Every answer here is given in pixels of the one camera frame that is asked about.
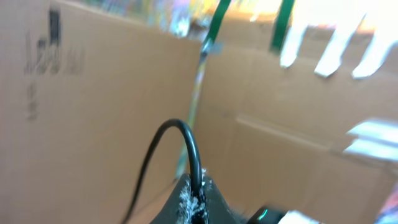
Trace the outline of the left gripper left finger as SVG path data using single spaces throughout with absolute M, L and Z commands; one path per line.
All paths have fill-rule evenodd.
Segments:
M 190 175 L 184 174 L 150 224 L 187 224 L 192 219 Z

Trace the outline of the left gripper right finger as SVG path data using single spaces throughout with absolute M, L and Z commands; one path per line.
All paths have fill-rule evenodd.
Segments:
M 226 203 L 215 181 L 204 176 L 204 193 L 208 224 L 246 224 L 248 219 Z

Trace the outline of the black cable short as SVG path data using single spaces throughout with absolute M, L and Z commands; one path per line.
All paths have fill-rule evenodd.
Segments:
M 185 145 L 187 147 L 188 160 L 190 163 L 190 196 L 193 199 L 197 200 L 198 205 L 201 205 L 205 202 L 205 194 L 203 192 L 203 186 L 202 186 L 203 172 L 201 168 L 200 153 L 193 132 L 189 127 L 189 125 L 183 120 L 177 118 L 168 119 L 167 121 L 165 121 L 160 125 L 152 141 L 150 142 L 149 148 L 144 158 L 144 162 L 142 163 L 141 166 L 141 170 L 135 186 L 131 203 L 129 204 L 129 208 L 127 209 L 127 212 L 121 221 L 122 224 L 126 224 L 130 220 L 132 213 L 135 209 L 136 203 L 138 201 L 141 187 L 146 174 L 146 170 L 152 158 L 152 155 L 158 143 L 160 142 L 163 134 L 166 132 L 166 130 L 172 127 L 175 127 L 180 131 L 180 133 L 183 136 L 183 140 L 185 141 Z

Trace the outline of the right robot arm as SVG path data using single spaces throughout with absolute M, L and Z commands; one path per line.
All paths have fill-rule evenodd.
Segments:
M 320 224 L 298 210 L 281 210 L 263 206 L 246 222 L 247 224 Z

